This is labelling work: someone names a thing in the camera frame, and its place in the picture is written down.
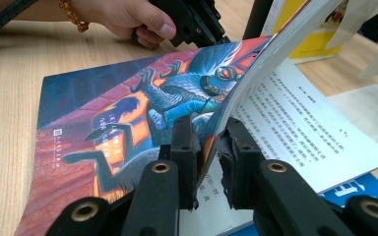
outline table surface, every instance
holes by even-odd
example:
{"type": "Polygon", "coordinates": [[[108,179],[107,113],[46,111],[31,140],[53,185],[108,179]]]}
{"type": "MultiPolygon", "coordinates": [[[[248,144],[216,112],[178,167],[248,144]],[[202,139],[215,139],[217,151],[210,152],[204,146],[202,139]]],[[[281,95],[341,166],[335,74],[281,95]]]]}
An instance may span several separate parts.
{"type": "MultiPolygon", "coordinates": [[[[231,40],[241,39],[253,0],[220,0],[221,24],[231,40]]],[[[118,40],[102,26],[78,33],[71,23],[11,22],[0,31],[0,235],[13,235],[32,181],[35,126],[45,76],[195,48],[169,42],[146,49],[118,40]]],[[[355,36],[336,58],[298,65],[326,96],[378,84],[359,80],[378,46],[355,36]]]]}

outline black mechanical arm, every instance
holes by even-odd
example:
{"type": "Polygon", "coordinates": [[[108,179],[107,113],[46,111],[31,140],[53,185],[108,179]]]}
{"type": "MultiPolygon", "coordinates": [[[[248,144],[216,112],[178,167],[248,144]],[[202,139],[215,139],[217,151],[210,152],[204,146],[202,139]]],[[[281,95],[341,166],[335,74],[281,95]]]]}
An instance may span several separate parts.
{"type": "MultiPolygon", "coordinates": [[[[80,199],[47,235],[178,235],[179,210],[197,207],[197,165],[203,162],[189,116],[176,120],[172,134],[135,192],[111,205],[80,199]]],[[[242,122],[229,119],[217,150],[229,206],[253,209],[260,235],[378,235],[378,199],[352,197],[345,208],[323,201],[288,163],[264,158],[242,122]]]]}

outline book page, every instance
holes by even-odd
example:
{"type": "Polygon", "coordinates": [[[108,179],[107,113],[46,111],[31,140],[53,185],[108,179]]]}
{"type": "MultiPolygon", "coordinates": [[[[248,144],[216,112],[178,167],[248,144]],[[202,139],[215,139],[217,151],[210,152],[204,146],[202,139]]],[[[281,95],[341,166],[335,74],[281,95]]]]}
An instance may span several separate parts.
{"type": "Polygon", "coordinates": [[[232,113],[267,158],[290,163],[317,193],[378,168],[378,144],[284,61],[232,113]]]}

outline hand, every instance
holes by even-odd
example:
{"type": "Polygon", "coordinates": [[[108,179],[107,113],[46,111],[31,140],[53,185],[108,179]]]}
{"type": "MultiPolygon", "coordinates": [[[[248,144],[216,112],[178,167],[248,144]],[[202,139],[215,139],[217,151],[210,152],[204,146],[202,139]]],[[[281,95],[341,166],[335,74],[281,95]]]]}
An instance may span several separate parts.
{"type": "Polygon", "coordinates": [[[173,20],[149,0],[70,0],[84,22],[99,23],[121,38],[130,38],[137,28],[138,41],[149,48],[176,35],[173,20]]]}

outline gold bracelet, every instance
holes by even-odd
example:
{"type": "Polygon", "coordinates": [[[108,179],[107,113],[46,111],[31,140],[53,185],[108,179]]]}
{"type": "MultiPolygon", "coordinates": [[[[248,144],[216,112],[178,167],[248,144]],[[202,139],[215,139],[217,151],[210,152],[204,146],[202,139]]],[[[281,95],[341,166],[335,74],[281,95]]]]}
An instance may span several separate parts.
{"type": "Polygon", "coordinates": [[[88,30],[89,23],[79,21],[78,16],[72,12],[72,8],[70,7],[67,0],[59,0],[59,8],[63,9],[67,13],[67,17],[69,20],[78,27],[79,32],[84,32],[88,30]]]}

